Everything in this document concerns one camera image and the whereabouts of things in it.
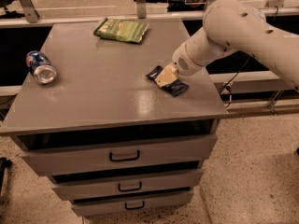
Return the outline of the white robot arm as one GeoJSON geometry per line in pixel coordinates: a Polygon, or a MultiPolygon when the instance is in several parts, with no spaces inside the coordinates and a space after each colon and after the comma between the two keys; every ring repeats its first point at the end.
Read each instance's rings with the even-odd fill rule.
{"type": "Polygon", "coordinates": [[[299,35],[269,24],[262,12],[238,0],[216,0],[203,26],[173,53],[172,62],[154,79],[161,88],[191,76],[210,63],[242,51],[299,89],[299,35]]]}

